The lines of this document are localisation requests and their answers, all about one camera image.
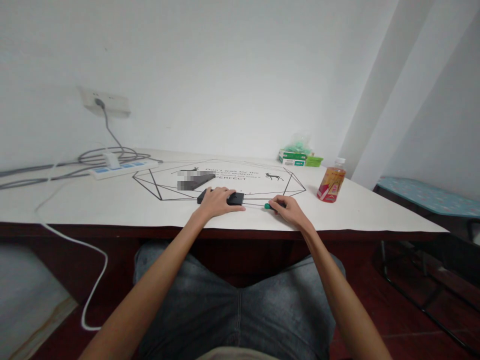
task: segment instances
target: person's right hand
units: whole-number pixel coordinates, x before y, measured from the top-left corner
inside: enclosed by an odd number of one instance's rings
[[[286,207],[281,206],[279,203],[284,203]],[[310,220],[305,216],[297,201],[291,196],[277,195],[270,200],[268,204],[275,209],[282,218],[299,230],[310,224]]]

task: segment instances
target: wall outlet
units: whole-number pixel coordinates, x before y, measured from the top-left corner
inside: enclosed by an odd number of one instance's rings
[[[86,87],[80,87],[79,90],[83,106],[96,114],[103,114],[100,106],[95,103],[96,98],[105,103],[105,110],[109,115],[128,117],[132,113],[130,111],[129,99],[124,96],[96,91]]]

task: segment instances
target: white power strip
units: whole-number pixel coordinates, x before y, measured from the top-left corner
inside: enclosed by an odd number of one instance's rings
[[[89,170],[88,172],[96,180],[103,180],[107,178],[113,178],[119,175],[136,173],[140,170],[153,169],[158,166],[159,166],[159,163],[157,161],[145,160],[145,161],[134,161],[130,163],[125,163],[120,165],[120,167],[116,169],[111,169],[108,167],[99,167],[96,169]]]

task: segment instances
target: blue patterned board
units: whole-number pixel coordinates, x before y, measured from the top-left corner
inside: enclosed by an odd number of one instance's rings
[[[480,201],[467,199],[421,181],[401,177],[381,177],[377,185],[432,213],[480,218]]]

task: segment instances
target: person's left hand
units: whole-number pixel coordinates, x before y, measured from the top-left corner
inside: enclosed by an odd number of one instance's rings
[[[227,204],[227,198],[235,193],[235,190],[229,190],[226,187],[217,187],[215,190],[211,190],[211,187],[206,189],[200,207],[195,211],[205,216],[207,221],[233,211],[245,211],[245,208],[241,205]]]

